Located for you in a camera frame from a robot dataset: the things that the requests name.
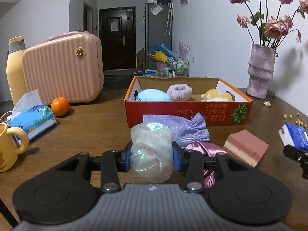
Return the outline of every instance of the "pink satin fabric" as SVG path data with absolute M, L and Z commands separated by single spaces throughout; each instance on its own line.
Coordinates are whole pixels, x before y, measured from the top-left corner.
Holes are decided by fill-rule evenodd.
M 201 152 L 203 155 L 208 157 L 215 157 L 218 152 L 227 153 L 221 147 L 208 142 L 192 141 L 185 150 L 195 150 Z M 214 172 L 204 179 L 204 186 L 211 187 L 215 184 Z

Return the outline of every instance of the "black circular cover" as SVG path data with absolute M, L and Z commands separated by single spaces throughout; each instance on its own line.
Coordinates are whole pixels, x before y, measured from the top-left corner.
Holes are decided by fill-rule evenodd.
M 258 226 L 281 221 L 292 206 L 290 190 L 267 175 L 233 172 L 208 193 L 214 211 L 232 222 Z
M 21 218 L 36 224 L 58 225 L 74 221 L 94 206 L 95 188 L 82 178 L 68 175 L 35 177 L 13 194 L 13 206 Z

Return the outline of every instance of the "pink suitcase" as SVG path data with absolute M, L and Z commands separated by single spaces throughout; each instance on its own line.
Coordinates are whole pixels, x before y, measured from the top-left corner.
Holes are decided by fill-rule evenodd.
M 37 89 L 45 105 L 57 97 L 93 101 L 104 85 L 101 41 L 88 32 L 51 37 L 24 52 L 23 71 L 27 90 Z

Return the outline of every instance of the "wooden table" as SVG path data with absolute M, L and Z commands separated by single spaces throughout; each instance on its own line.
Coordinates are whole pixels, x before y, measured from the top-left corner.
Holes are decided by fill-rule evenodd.
M 112 149 L 123 149 L 130 141 L 127 127 L 124 96 L 126 91 L 103 91 L 90 104 L 72 106 L 72 112 L 65 118 L 58 118 L 58 124 L 31 142 L 29 150 L 19 156 L 16 164 L 5 173 L 0 173 L 0 197 L 17 218 L 11 199 L 14 190 L 24 181 L 40 174 L 67 158 L 87 151 L 91 156 L 100 156 Z M 293 193 L 294 203 L 287 218 L 287 224 L 295 230 L 308 230 L 308 180 L 301 177 L 299 163 L 284 157 L 278 129 L 285 122 L 295 122 L 297 110 L 279 98 L 269 97 L 272 107 L 266 107 L 264 100 L 254 99 L 248 123 L 244 126 L 210 127 L 211 141 L 223 146 L 227 137 L 246 128 L 269 144 L 257 168 L 287 185 Z M 283 115 L 293 119 L 283 119 Z M 301 114 L 300 119 L 308 122 Z M 100 174 L 95 172 L 91 183 L 100 185 Z M 121 184 L 126 175 L 119 173 Z M 174 172 L 168 183 L 183 184 L 185 173 Z M 0 231 L 10 226 L 0 216 Z

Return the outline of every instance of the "orange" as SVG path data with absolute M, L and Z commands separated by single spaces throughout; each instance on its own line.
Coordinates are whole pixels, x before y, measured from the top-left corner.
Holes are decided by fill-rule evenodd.
M 52 101 L 51 111 L 55 116 L 64 116 L 70 109 L 70 103 L 64 97 L 58 97 Z

